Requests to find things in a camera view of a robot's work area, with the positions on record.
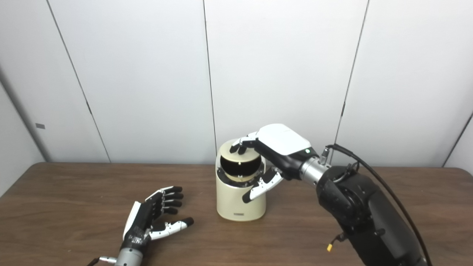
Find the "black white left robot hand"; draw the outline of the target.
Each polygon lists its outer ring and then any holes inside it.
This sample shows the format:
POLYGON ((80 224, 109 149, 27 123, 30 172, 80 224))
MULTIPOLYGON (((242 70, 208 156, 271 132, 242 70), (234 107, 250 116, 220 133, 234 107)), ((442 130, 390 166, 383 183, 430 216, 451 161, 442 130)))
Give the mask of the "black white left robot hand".
POLYGON ((169 237, 192 226, 192 217, 173 222, 159 221, 163 215, 178 213, 184 198, 182 191, 183 188, 179 186, 164 187, 143 202, 135 201, 125 224, 120 248, 144 253, 151 241, 169 237))

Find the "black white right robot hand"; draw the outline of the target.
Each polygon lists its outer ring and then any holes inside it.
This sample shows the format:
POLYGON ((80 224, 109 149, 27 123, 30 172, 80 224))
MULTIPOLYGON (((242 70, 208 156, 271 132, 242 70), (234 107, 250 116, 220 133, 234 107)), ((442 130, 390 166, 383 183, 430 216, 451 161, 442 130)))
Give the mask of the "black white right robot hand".
POLYGON ((302 180, 302 167, 306 161, 317 155, 311 143, 282 123, 273 123, 236 140, 230 153, 244 154, 254 149, 265 160, 272 163, 259 177, 254 186, 242 196, 244 203, 273 189, 282 180, 302 180))

